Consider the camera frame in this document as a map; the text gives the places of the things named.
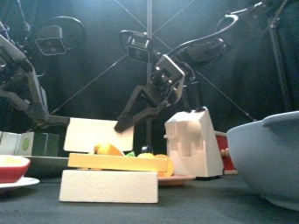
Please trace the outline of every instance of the red container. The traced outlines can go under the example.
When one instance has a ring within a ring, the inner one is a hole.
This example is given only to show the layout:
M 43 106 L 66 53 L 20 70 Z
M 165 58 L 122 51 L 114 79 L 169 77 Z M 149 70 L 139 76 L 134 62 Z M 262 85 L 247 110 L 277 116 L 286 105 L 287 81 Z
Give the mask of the red container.
M 227 134 L 219 131 L 215 131 L 217 134 L 217 140 L 219 144 L 219 151 L 222 156 L 222 161 L 225 164 L 225 174 L 235 174 L 237 169 L 233 164 L 231 158 L 230 158 L 230 147 L 229 147 L 229 139 Z

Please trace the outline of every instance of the white box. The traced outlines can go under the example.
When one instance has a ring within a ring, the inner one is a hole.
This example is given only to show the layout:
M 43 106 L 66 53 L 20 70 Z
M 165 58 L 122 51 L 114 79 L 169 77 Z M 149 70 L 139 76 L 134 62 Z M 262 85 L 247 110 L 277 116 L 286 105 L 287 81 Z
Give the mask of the white box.
M 0 155 L 14 155 L 20 135 L 0 131 Z
M 158 172 L 67 170 L 60 201 L 158 203 Z
M 131 151 L 134 147 L 135 127 L 118 133 L 118 121 L 86 118 L 70 118 L 64 150 L 76 152 L 94 152 L 96 144 L 111 143 L 122 151 Z

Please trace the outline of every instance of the tabletop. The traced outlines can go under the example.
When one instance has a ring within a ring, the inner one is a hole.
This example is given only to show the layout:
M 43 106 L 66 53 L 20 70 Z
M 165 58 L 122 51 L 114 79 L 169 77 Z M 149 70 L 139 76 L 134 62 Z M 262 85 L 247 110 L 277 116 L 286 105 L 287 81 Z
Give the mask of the tabletop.
M 299 212 L 274 206 L 239 175 L 159 186 L 157 204 L 59 202 L 60 178 L 0 194 L 0 223 L 299 223 Z

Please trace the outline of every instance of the white cardboard box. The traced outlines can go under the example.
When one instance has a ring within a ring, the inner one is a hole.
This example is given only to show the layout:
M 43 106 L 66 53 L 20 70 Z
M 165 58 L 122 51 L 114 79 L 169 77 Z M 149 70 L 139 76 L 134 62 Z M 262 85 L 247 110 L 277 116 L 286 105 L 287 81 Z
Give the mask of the white cardboard box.
M 14 155 L 20 135 L 0 131 L 0 155 Z

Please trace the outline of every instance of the white container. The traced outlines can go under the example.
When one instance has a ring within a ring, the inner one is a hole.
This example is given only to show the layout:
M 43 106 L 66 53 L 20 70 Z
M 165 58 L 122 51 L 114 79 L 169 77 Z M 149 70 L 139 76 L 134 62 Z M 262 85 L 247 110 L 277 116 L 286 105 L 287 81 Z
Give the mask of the white container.
M 223 162 L 210 111 L 179 112 L 165 127 L 167 154 L 175 172 L 199 178 L 222 175 Z
M 229 148 L 251 188 L 273 204 L 299 211 L 299 111 L 231 129 Z

